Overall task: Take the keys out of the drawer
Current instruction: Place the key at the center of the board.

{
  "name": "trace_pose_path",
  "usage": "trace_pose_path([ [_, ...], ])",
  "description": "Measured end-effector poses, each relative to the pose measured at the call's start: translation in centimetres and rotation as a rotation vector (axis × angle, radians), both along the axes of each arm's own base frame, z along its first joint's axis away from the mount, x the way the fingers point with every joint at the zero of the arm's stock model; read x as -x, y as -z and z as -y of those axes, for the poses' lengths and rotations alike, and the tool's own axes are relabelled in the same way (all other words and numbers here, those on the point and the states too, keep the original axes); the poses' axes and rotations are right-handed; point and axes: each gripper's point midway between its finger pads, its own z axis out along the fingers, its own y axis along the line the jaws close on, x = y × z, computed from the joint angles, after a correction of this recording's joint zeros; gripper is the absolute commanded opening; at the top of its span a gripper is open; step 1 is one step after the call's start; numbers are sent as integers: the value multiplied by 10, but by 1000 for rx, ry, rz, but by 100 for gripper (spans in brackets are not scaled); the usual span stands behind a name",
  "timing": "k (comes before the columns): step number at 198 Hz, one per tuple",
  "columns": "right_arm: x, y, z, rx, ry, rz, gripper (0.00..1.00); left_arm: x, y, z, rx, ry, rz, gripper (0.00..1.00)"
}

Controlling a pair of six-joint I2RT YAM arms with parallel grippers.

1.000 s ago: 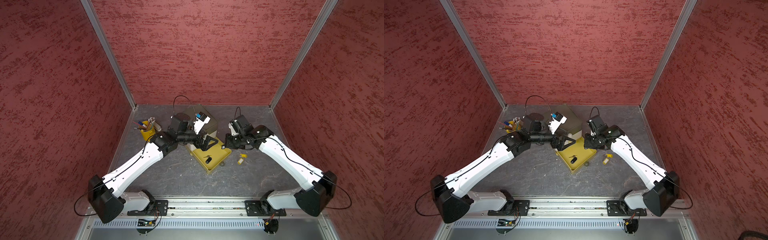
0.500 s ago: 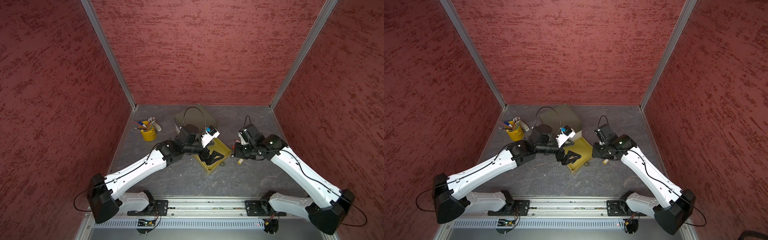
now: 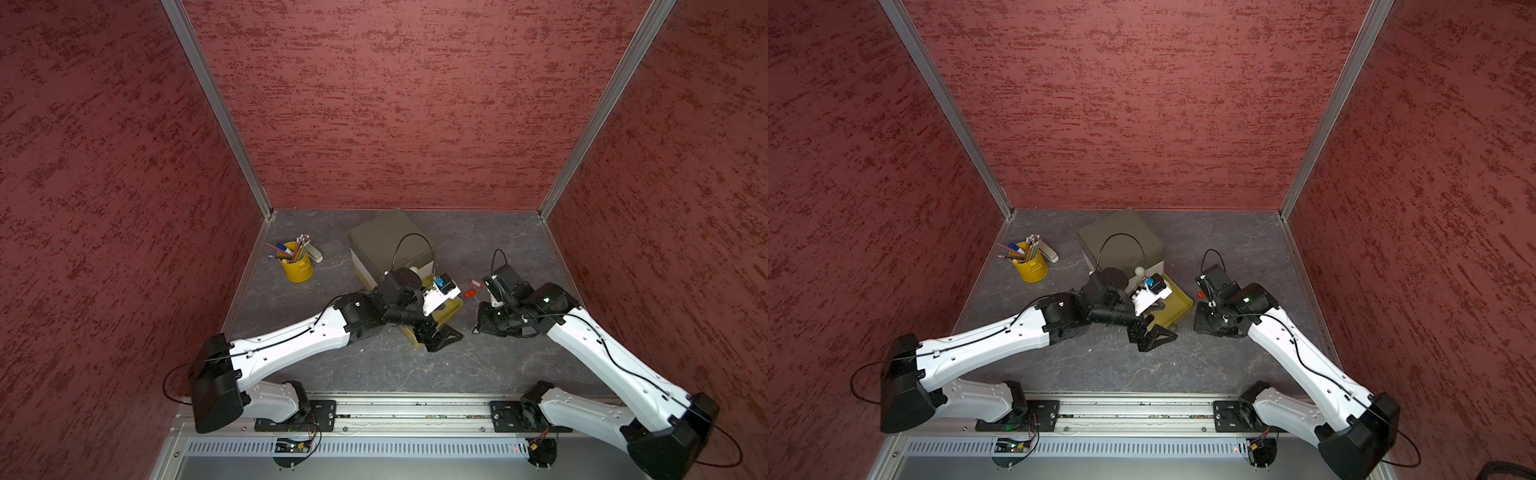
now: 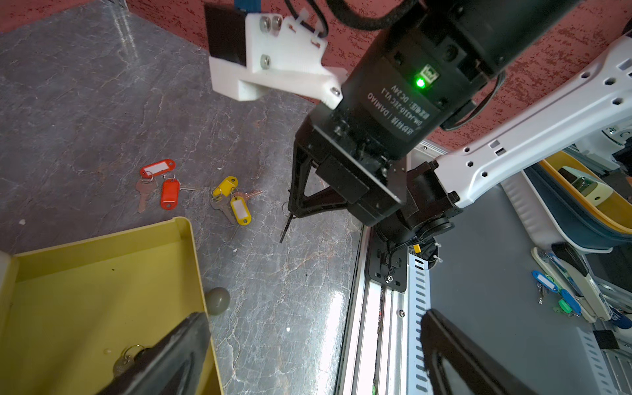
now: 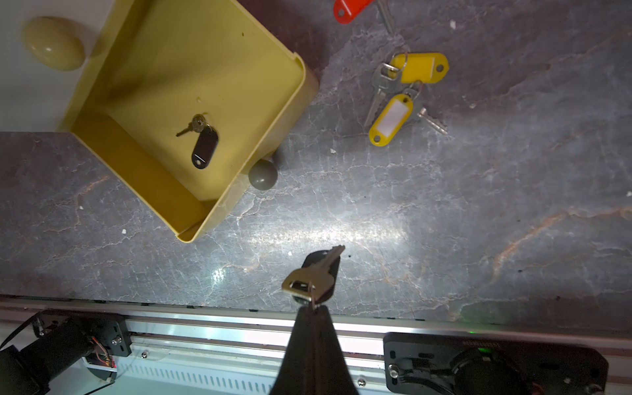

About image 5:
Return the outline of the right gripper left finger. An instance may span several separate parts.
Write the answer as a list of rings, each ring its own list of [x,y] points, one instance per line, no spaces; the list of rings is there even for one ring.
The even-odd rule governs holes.
[[[312,307],[299,308],[271,394],[316,394],[313,318]]]

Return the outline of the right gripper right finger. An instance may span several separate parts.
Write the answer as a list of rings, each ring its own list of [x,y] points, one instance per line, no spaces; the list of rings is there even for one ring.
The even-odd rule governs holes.
[[[326,306],[314,310],[315,394],[357,394]]]

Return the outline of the yellow bottom drawer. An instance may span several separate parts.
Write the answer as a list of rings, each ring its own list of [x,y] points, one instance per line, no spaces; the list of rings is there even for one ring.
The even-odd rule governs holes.
[[[217,227],[306,111],[319,83],[236,1],[118,1],[60,129],[95,154],[184,243]],[[219,134],[206,169],[194,115]]]

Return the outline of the white drawer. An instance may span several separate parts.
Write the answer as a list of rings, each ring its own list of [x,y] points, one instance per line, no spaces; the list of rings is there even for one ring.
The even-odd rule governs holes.
[[[54,132],[115,4],[1,3],[1,130]]]

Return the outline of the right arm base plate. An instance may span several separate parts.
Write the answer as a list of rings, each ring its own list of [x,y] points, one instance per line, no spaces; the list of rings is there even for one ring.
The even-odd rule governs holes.
[[[397,394],[602,394],[609,370],[587,347],[396,332],[383,356]]]

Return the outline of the key yellow tag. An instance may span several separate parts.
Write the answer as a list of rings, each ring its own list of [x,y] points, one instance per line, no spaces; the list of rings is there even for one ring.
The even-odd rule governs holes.
[[[446,126],[432,117],[423,105],[421,91],[409,87],[388,102],[370,127],[370,142],[377,147],[388,146],[403,126],[414,119],[426,121],[438,133],[449,134]]]
[[[448,71],[449,61],[440,53],[403,52],[395,54],[390,61],[379,64],[370,79],[374,95],[364,127],[368,128],[370,122],[376,119],[377,110],[388,96],[416,82],[438,83]]]

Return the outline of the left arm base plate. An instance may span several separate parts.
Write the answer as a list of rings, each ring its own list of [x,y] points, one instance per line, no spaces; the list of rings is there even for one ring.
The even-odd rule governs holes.
[[[104,382],[91,394],[117,380],[118,357],[132,354],[125,317],[108,313],[45,310],[3,337],[1,393],[46,394],[50,383],[80,360]]]

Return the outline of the key black tag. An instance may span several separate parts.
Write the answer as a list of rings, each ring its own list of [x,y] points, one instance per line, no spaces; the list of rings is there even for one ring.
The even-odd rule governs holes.
[[[194,115],[188,126],[176,133],[179,138],[186,133],[197,133],[197,141],[193,149],[191,161],[199,169],[206,169],[219,144],[219,134],[215,128],[207,122],[204,115]]]
[[[317,308],[332,298],[344,245],[310,253],[302,266],[281,283],[281,289],[297,303]]]

